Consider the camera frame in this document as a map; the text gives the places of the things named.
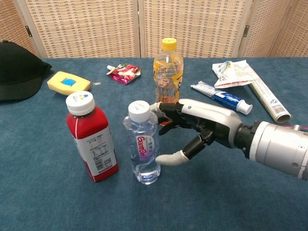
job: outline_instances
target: yellow bottle cap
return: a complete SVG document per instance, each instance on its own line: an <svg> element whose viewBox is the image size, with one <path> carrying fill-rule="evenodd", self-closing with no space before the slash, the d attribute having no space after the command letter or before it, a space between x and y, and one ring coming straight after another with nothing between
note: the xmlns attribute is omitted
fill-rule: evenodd
<svg viewBox="0 0 308 231"><path fill-rule="evenodd" d="M164 38L162 41L163 51L175 51L177 49L177 40L175 38Z"/></svg>

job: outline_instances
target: black cap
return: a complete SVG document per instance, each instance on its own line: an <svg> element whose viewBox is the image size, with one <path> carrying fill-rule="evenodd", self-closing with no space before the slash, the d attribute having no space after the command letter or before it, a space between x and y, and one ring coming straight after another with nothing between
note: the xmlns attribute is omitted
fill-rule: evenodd
<svg viewBox="0 0 308 231"><path fill-rule="evenodd" d="M14 42L0 42L0 101L35 95L51 65Z"/></svg>

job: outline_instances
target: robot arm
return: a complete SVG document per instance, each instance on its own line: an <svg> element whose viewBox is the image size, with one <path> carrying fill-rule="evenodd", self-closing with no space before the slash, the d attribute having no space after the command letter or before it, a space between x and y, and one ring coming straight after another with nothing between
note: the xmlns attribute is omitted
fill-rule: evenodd
<svg viewBox="0 0 308 231"><path fill-rule="evenodd" d="M199 132L182 150L158 156L156 161L162 165L185 163L217 141L228 148L242 149L248 159L308 179L308 133L267 122L244 125L232 110L190 99L176 104L156 103L151 110L159 122L166 123L160 135L176 127Z"/></svg>

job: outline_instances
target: orange juice bottle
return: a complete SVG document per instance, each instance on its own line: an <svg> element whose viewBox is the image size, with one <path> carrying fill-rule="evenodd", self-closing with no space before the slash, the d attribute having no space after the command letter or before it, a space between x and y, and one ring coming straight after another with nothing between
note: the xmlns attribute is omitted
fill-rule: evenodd
<svg viewBox="0 0 308 231"><path fill-rule="evenodd" d="M154 59L154 82L156 102L176 103L180 98L183 76L183 58L176 53L177 40L164 38L162 52Z"/></svg>

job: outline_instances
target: woven panel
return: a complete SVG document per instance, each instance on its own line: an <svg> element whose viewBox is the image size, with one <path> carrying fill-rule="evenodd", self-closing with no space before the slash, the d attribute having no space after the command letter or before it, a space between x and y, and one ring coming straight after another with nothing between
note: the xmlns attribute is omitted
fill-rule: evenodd
<svg viewBox="0 0 308 231"><path fill-rule="evenodd" d="M131 0L26 0L26 4L50 58L137 56Z"/></svg>
<svg viewBox="0 0 308 231"><path fill-rule="evenodd" d="M290 0L260 0L249 28L244 57L268 57L281 29Z"/></svg>
<svg viewBox="0 0 308 231"><path fill-rule="evenodd" d="M175 37L184 57L230 57L239 30L242 0L144 0L145 56Z"/></svg>
<svg viewBox="0 0 308 231"><path fill-rule="evenodd" d="M0 28L0 41L15 42L37 55L12 0L1 1Z"/></svg>
<svg viewBox="0 0 308 231"><path fill-rule="evenodd" d="M307 0L296 3L271 56L308 56Z"/></svg>

